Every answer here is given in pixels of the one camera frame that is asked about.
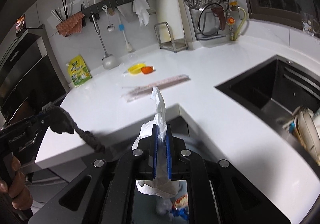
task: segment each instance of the orange tomato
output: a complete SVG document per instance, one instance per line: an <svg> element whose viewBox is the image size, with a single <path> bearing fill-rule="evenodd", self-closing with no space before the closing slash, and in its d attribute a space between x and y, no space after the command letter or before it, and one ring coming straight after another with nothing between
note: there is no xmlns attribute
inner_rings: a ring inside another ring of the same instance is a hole
<svg viewBox="0 0 320 224"><path fill-rule="evenodd" d="M148 74L153 72L153 66L142 67L141 71L143 74Z"/></svg>

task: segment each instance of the brown window frame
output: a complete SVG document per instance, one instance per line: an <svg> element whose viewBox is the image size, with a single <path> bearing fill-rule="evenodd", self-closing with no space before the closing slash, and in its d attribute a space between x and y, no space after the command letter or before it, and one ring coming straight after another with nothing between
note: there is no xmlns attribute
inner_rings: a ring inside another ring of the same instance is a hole
<svg viewBox="0 0 320 224"><path fill-rule="evenodd" d="M302 30L300 14L283 9L261 7L258 0L246 1L250 18L279 23Z"/></svg>

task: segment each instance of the metal ladle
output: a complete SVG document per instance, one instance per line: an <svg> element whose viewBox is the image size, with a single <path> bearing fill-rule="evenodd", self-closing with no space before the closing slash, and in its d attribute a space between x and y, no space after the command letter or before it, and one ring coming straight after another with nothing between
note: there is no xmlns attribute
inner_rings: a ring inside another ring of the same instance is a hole
<svg viewBox="0 0 320 224"><path fill-rule="evenodd" d="M106 53L105 56L102 58L102 66L103 66L103 68L106 69L106 70L110 70L110 69L112 69L114 67L119 66L119 62L118 62L117 58L114 57L112 54L108 54L107 53L106 47L104 46L103 40L102 40L101 35L100 35L100 29L99 29L98 23L96 21L96 18L94 17L93 12L91 12L91 17L92 17L92 20L93 20L94 29L96 30L97 34L99 35L102 47L104 49L104 52Z"/></svg>
<svg viewBox="0 0 320 224"><path fill-rule="evenodd" d="M107 5L104 5L104 6L102 6L102 9L106 12L106 15L107 15L107 18L108 18L108 22L109 22L109 25L108 25L108 27L107 27L107 30L108 30L109 32L112 32L113 30L115 30L116 27L115 27L114 24L111 24L111 23L110 23L109 14L108 14L108 11L107 11L108 6L107 6Z"/></svg>

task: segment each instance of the white countertop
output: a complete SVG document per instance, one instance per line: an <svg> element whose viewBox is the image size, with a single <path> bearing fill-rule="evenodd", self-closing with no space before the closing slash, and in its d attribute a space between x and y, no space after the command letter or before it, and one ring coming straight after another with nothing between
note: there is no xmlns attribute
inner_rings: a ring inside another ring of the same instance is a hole
<svg viewBox="0 0 320 224"><path fill-rule="evenodd" d="M177 54L152 51L141 57L156 69L152 74L124 77L120 68L105 71L71 90L61 107L80 128L101 137L105 145L112 145L136 136L142 123L155 113L155 104L149 97L127 103L121 95L129 89L122 87L187 74L190 81L161 90L166 120L181 115L215 157L228 159L292 224L298 224L320 193L319 179L273 129L214 87L275 54L320 75L319 64L295 50L241 36L239 42L213 48ZM77 134L59 135L49 129L36 164L44 169L89 153L92 149Z"/></svg>

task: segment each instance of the phone screen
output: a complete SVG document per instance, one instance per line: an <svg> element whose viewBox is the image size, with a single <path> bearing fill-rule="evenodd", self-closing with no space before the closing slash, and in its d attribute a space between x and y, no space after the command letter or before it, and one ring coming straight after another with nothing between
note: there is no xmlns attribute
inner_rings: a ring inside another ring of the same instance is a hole
<svg viewBox="0 0 320 224"><path fill-rule="evenodd" d="M23 14L16 21L16 35L26 28L26 14Z"/></svg>

